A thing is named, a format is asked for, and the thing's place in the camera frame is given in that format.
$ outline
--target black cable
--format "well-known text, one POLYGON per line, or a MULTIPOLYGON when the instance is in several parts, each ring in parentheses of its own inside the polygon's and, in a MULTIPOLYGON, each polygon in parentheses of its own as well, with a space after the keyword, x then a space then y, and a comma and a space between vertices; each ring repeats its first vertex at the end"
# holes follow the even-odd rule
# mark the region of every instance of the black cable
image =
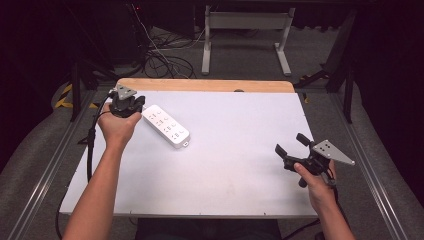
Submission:
POLYGON ((315 221, 313 221, 311 223, 308 223, 308 224, 306 224, 306 225, 304 225, 304 226, 296 229, 294 232, 292 232, 289 235, 287 235, 286 237, 282 238, 282 240, 288 240, 288 239, 292 238, 294 235, 298 234, 299 232, 305 230, 305 228, 308 228, 308 227, 311 227, 311 226, 315 226, 315 225, 317 225, 319 223, 320 223, 320 220, 319 220, 319 218, 317 218, 315 221))
POLYGON ((94 140, 96 139, 96 124, 97 124, 97 121, 99 120, 101 111, 103 110, 103 106, 105 105, 107 99, 109 97, 113 97, 114 94, 115 92, 110 92, 103 99, 99 108, 97 109, 96 115, 93 116, 93 123, 91 125, 91 128, 88 130, 88 137, 87 137, 87 181, 88 182, 91 180, 91 177, 93 176, 92 162, 93 162, 94 140))

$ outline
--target right hand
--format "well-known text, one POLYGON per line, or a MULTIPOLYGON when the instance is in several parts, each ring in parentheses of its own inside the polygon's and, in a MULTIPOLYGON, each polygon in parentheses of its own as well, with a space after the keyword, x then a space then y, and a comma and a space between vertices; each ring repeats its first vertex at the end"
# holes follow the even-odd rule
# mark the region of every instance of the right hand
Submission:
MULTIPOLYGON (((294 164, 296 172, 306 181, 309 189, 309 200, 314 210, 320 214, 322 210, 333 207, 336 204, 334 198, 334 190, 330 186, 325 184, 321 176, 312 175, 305 167, 300 163, 294 164)), ((330 161, 330 169, 335 176, 334 161, 330 161)))

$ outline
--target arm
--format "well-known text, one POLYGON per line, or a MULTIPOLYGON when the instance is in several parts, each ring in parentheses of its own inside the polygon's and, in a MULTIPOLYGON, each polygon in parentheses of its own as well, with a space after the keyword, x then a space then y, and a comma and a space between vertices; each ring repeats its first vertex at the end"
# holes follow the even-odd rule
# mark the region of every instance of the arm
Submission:
MULTIPOLYGON (((104 111, 109 111, 108 104, 104 111)), ((140 113, 134 113, 128 118, 105 113, 99 118, 106 149, 71 215, 63 239, 108 238, 122 153, 140 119, 140 113)))
MULTIPOLYGON (((324 183, 321 177, 312 175, 301 164, 296 163, 294 168, 308 183, 309 199, 321 221, 325 239, 355 239, 337 206, 334 191, 324 183)), ((330 168, 335 173, 333 161, 330 162, 330 168)))

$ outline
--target wooden table edge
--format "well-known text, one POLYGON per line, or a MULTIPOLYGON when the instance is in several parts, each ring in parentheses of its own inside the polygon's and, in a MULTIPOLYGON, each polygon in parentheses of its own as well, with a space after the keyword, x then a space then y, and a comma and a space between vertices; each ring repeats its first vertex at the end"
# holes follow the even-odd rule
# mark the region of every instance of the wooden table edge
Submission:
POLYGON ((208 92, 269 92, 294 93, 288 81, 220 80, 220 79, 151 79, 122 78, 119 84, 134 90, 150 91, 208 91, 208 92))

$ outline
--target power outlet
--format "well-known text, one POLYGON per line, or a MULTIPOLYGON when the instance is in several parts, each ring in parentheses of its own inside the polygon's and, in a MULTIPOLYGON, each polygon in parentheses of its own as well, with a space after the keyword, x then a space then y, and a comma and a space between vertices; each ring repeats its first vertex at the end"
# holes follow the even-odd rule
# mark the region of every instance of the power outlet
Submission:
POLYGON ((162 108, 152 105, 143 110, 143 118, 173 147, 187 147, 190 142, 190 132, 169 116, 162 108))

